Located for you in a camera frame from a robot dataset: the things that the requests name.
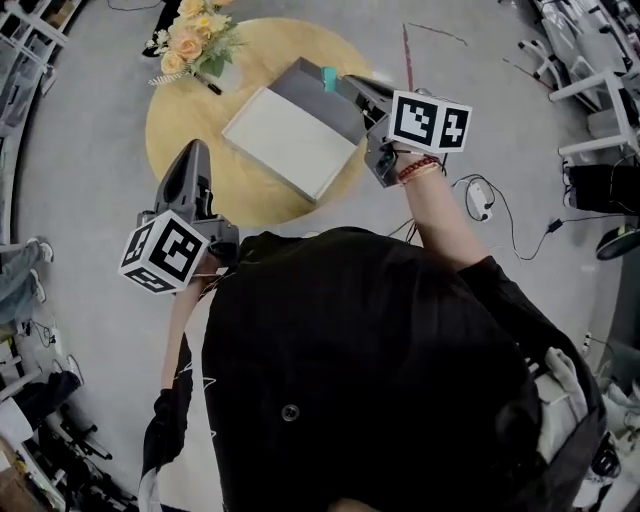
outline concrete floor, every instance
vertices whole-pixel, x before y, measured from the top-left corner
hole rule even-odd
[[[127,7],[142,0],[113,0]],[[285,16],[324,25],[349,40],[377,76],[407,87],[406,28],[415,87],[474,107],[464,154],[448,162],[451,179],[480,173],[500,188],[513,212],[518,250],[530,255],[553,218],[577,217],[562,204],[557,148],[588,138],[577,104],[551,104],[521,39],[539,37],[525,7],[495,0],[236,0],[238,21]],[[103,464],[137,488],[142,441],[159,391],[171,298],[153,298],[116,274],[138,211],[151,205],[157,182],[147,162],[144,127],[157,63],[139,52],[160,7],[110,10],[90,0],[59,55],[58,81],[35,112],[18,191],[18,235],[46,236],[56,261],[42,272],[48,308],[65,352],[79,361],[86,385],[74,403],[100,428],[114,455]],[[463,187],[456,194],[462,201]],[[533,262],[520,265],[510,247],[500,202],[487,224],[474,224],[507,274],[574,342],[608,331],[619,264],[600,266],[594,248],[601,221],[574,223],[548,237]],[[409,218],[400,188],[382,190],[370,173],[330,208],[273,231],[296,236],[339,225],[389,233]],[[606,304],[595,297],[607,297]],[[48,321],[43,311],[38,319]],[[40,360],[52,349],[22,342]]]

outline black shirt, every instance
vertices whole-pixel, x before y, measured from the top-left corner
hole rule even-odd
[[[602,433],[599,394],[493,258],[455,273],[422,248],[343,228],[265,233],[241,261],[202,350],[230,512],[325,511],[343,497],[383,512],[571,504]],[[547,465],[528,362],[550,346],[574,360],[590,414]],[[148,438],[179,438],[175,394],[157,404],[173,432],[152,424]]]

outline flower bouquet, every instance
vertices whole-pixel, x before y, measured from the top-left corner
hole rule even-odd
[[[148,48],[162,57],[162,76],[150,85],[173,82],[184,75],[220,77],[232,62],[233,50],[242,45],[236,24],[219,14],[220,7],[233,0],[182,0],[179,16],[169,30],[159,30]]]

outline red bracelet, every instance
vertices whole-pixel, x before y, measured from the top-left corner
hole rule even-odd
[[[400,183],[404,183],[404,181],[409,177],[409,175],[414,173],[418,169],[422,169],[427,165],[439,164],[439,163],[440,163],[440,160],[438,160],[435,156],[425,156],[422,160],[418,160],[415,164],[411,164],[409,167],[399,172],[398,181]]]

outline round wooden table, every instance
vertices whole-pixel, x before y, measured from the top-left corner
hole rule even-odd
[[[312,204],[232,148],[222,130],[258,87],[269,86],[299,57],[333,66],[340,76],[371,77],[371,70],[349,43],[318,25],[265,18],[240,23],[238,30],[246,43],[234,56],[242,75],[240,89],[217,96],[193,77],[158,87],[147,113],[147,154],[154,174],[162,179],[190,140],[203,140],[211,152],[214,213],[245,227],[280,224],[343,194],[364,166],[365,141],[318,203]]]

